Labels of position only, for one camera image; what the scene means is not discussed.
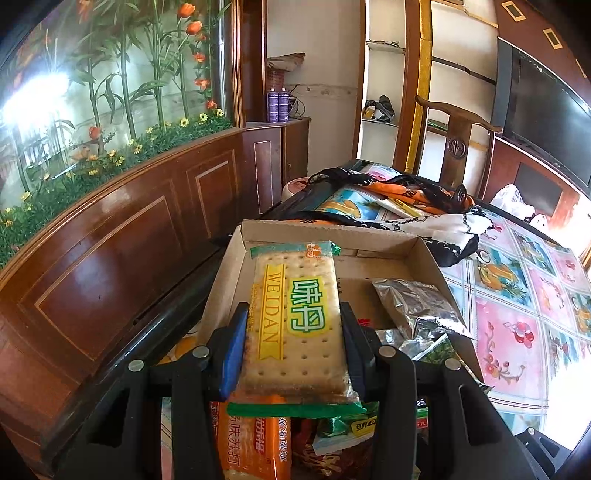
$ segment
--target silver bolt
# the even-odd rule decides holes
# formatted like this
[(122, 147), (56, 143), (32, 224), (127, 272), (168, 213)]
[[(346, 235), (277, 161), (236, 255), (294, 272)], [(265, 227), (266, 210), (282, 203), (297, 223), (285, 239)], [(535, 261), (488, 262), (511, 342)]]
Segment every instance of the silver bolt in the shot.
[(382, 345), (379, 348), (378, 353), (386, 358), (392, 358), (396, 355), (396, 349), (391, 345)]
[(143, 367), (144, 362), (142, 360), (132, 360), (131, 362), (129, 362), (129, 365), (127, 366), (127, 368), (129, 368), (129, 371), (131, 372), (139, 372), (143, 369)]
[(447, 360), (445, 360), (445, 366), (449, 370), (457, 371), (461, 369), (462, 364), (456, 358), (448, 358)]
[(206, 358), (209, 355), (209, 348), (205, 345), (199, 345), (193, 349), (193, 356), (195, 358)]

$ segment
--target gold trim column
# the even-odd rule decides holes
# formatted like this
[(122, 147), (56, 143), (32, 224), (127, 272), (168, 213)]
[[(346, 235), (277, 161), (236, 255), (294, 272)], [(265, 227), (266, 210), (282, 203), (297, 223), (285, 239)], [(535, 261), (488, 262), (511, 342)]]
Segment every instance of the gold trim column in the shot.
[(406, 52), (404, 57), (404, 85), (402, 108), (396, 139), (393, 166), (397, 170), (416, 173), (417, 151), (425, 134), (422, 128), (423, 107), (415, 97), (429, 98), (433, 27), (431, 0), (405, 0)]

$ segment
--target glass panel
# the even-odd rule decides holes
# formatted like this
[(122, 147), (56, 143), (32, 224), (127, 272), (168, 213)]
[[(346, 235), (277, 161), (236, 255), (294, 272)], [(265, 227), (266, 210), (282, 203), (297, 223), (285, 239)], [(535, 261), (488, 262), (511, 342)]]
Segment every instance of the glass panel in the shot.
[(65, 0), (4, 65), (0, 267), (104, 182), (232, 126), (231, 0), (193, 2)]

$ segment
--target silver foil package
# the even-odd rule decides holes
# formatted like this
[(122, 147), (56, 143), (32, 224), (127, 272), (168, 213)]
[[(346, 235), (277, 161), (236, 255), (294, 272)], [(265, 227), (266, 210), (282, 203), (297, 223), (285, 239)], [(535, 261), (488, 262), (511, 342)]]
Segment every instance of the silver foil package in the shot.
[(448, 332), (470, 338), (459, 315), (435, 286), (395, 278), (373, 278), (371, 282), (406, 340), (434, 340)]

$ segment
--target bright light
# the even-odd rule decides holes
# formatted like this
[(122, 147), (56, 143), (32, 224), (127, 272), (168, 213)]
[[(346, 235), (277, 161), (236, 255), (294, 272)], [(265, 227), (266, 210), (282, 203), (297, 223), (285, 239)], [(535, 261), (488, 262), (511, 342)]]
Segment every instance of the bright light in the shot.
[(65, 73), (39, 75), (18, 89), (4, 105), (4, 121), (18, 125), (21, 132), (45, 129), (56, 118), (69, 85)]

